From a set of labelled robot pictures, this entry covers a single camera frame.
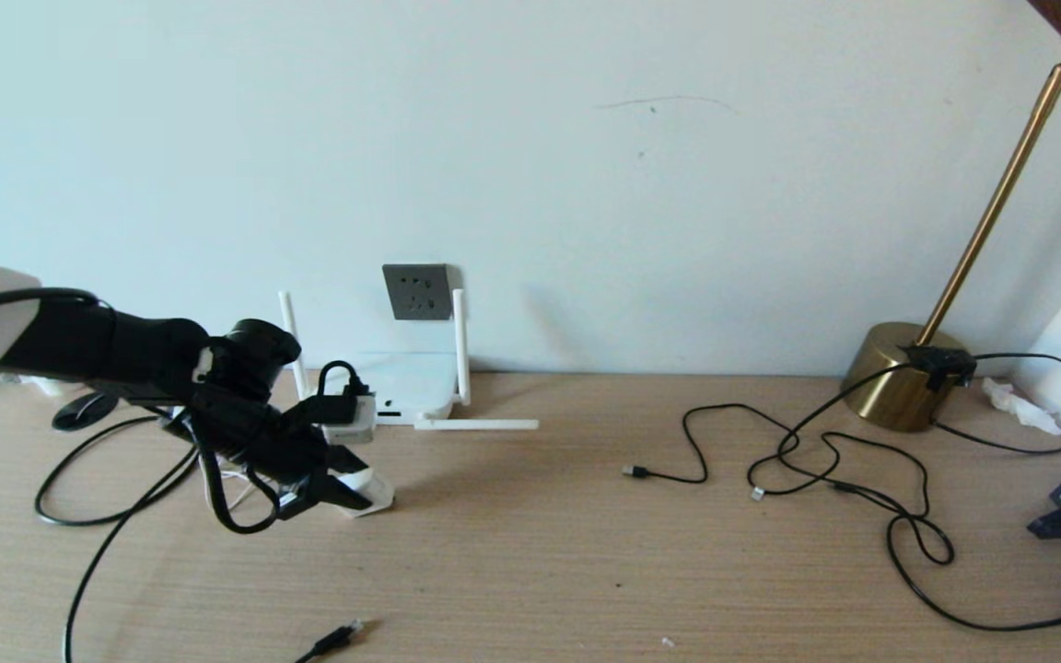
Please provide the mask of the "brass desk lamp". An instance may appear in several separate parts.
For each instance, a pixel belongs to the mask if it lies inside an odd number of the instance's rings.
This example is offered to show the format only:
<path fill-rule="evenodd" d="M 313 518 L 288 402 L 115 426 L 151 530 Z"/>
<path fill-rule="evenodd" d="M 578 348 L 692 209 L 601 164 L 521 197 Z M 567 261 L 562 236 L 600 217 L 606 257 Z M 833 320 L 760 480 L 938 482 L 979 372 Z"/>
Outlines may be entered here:
<path fill-rule="evenodd" d="M 1027 0 L 1027 3 L 1053 27 L 1061 40 L 1061 0 Z M 932 307 L 926 322 L 888 320 L 872 326 L 864 336 L 843 378 L 839 396 L 850 411 L 868 423 L 895 432 L 922 432 L 934 425 L 936 415 L 943 411 L 949 395 L 957 386 L 939 392 L 926 390 L 926 374 L 908 365 L 902 347 L 939 345 L 968 351 L 959 341 L 943 334 L 940 327 L 1013 196 L 1020 176 L 1032 158 L 1032 152 L 1060 99 L 1061 59 L 1053 64 L 1043 87 L 1037 92 L 1034 105 L 1029 110 L 1026 125 L 1020 130 L 1016 146 L 1002 171 L 997 187 L 986 202 L 981 217 L 952 269 L 938 302 Z"/>

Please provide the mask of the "crumpled white tissue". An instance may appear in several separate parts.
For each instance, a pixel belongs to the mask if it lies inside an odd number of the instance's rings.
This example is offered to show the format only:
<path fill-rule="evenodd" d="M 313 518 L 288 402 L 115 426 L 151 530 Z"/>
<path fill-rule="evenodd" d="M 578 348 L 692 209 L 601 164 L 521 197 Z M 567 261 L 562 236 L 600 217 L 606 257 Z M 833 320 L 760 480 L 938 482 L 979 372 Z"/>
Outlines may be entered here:
<path fill-rule="evenodd" d="M 1061 425 L 1048 411 L 1023 398 L 1010 383 L 982 378 L 982 392 L 995 411 L 1013 415 L 1021 425 L 1039 429 L 1053 436 L 1061 436 Z"/>

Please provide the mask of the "white router with antennas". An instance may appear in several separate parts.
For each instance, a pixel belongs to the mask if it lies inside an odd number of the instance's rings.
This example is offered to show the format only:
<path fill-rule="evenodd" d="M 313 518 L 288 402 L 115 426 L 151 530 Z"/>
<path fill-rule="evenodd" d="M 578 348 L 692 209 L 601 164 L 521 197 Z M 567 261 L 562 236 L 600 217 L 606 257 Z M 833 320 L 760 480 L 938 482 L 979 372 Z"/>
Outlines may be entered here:
<path fill-rule="evenodd" d="M 460 418 L 463 408 L 472 403 L 466 291 L 454 287 L 451 297 L 453 351 L 343 357 L 373 392 L 376 421 L 379 425 L 411 425 L 417 431 L 536 431 L 538 419 Z"/>

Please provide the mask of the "black oval desk grommet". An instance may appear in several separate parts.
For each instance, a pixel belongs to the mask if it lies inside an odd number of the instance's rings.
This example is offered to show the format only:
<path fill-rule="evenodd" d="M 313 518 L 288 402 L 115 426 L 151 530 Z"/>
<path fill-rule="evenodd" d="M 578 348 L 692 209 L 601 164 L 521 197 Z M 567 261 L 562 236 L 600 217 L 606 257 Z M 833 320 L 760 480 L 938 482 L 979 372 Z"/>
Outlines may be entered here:
<path fill-rule="evenodd" d="M 64 404 L 52 416 L 51 428 L 60 432 L 83 431 L 99 423 L 117 408 L 121 399 L 112 394 L 92 391 Z"/>

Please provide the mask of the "grey wall socket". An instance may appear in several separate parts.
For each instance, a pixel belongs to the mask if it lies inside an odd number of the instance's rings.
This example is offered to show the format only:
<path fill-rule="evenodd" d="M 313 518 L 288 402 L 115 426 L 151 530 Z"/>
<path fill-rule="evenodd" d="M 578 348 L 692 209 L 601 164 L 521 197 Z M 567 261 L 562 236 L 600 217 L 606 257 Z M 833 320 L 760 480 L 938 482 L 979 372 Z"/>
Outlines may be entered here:
<path fill-rule="evenodd" d="M 449 320 L 453 316 L 445 263 L 392 263 L 380 269 L 396 320 Z"/>

